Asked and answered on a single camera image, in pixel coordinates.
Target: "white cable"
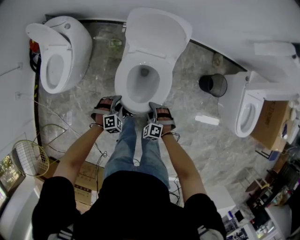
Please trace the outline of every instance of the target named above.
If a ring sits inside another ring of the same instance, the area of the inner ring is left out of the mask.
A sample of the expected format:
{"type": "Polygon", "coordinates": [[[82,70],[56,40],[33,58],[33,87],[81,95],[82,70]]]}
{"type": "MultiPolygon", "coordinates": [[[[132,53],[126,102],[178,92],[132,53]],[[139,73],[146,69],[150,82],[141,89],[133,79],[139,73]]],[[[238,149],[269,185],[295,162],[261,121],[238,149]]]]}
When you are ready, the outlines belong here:
{"type": "MultiPolygon", "coordinates": [[[[45,107],[45,108],[48,109],[50,112],[52,112],[52,113],[54,113],[56,116],[58,116],[59,119],[62,120],[65,124],[67,124],[67,122],[64,121],[64,120],[62,119],[62,117],[59,116],[59,115],[58,115],[55,111],[53,111],[51,108],[49,108],[49,107],[47,107],[46,105],[41,104],[41,103],[39,103],[39,102],[37,102],[37,101],[31,99],[31,98],[27,98],[27,97],[25,97],[25,98],[26,98],[26,99],[29,99],[29,100],[31,100],[31,101],[34,101],[35,103],[37,103],[37,104],[39,104],[39,105],[45,107]]],[[[69,124],[67,124],[67,125],[68,125],[68,127],[69,127],[73,132],[75,132],[75,133],[78,134],[79,136],[82,136],[80,133],[76,132],[69,124]]],[[[94,147],[95,149],[97,149],[98,151],[100,151],[99,147],[98,147],[95,143],[94,143],[93,147],[94,147]]]]}

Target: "red object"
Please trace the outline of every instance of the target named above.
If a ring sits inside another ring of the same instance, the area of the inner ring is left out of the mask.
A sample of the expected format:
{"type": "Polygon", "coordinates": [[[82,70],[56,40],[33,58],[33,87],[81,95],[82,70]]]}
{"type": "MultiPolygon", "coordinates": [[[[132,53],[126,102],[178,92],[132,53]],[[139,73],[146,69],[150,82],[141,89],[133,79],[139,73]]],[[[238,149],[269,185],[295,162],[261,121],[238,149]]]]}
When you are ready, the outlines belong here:
{"type": "Polygon", "coordinates": [[[34,53],[40,53],[39,50],[39,45],[37,42],[33,41],[32,39],[29,40],[29,46],[30,49],[34,52],[34,53]]]}

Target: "flush button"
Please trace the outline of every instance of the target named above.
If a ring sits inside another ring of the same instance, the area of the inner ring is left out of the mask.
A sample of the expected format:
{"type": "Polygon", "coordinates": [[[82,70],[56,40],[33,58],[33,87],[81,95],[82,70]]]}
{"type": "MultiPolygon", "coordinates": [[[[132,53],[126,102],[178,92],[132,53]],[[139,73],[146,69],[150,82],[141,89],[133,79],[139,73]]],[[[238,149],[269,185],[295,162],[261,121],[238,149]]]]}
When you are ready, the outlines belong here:
{"type": "Polygon", "coordinates": [[[65,24],[65,29],[69,29],[71,27],[71,25],[69,23],[65,24]]]}

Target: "toilet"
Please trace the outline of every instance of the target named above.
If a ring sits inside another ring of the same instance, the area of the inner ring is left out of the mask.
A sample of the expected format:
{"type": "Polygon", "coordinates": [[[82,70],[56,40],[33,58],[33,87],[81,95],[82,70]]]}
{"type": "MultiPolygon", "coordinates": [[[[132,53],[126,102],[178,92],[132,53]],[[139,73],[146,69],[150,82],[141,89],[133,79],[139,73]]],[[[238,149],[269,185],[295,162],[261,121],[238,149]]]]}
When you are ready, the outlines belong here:
{"type": "Polygon", "coordinates": [[[163,104],[173,68],[192,35],[184,19],[153,8],[136,8],[126,24],[126,45],[115,76],[116,95],[132,113],[148,113],[149,102],[163,104]]]}
{"type": "Polygon", "coordinates": [[[59,16],[44,25],[28,25],[26,33],[39,44],[44,89],[60,93],[76,86],[88,68],[92,50],[92,39],[84,26],[72,17],[59,16]]]}
{"type": "Polygon", "coordinates": [[[247,137],[256,126],[263,103],[295,100],[299,94],[287,84],[269,82],[255,71],[225,75],[227,91],[218,100],[221,123],[238,137],[247,137]]]}

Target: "black trash can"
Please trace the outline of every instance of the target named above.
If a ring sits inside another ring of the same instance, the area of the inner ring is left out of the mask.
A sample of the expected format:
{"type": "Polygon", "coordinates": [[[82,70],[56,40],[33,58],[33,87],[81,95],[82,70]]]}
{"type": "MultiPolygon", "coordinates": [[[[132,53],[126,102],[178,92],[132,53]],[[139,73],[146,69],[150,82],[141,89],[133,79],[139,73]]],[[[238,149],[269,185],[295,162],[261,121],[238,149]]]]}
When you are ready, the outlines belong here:
{"type": "Polygon", "coordinates": [[[199,87],[202,91],[219,98],[227,91],[227,81],[222,74],[203,75],[199,79],[199,87]]]}

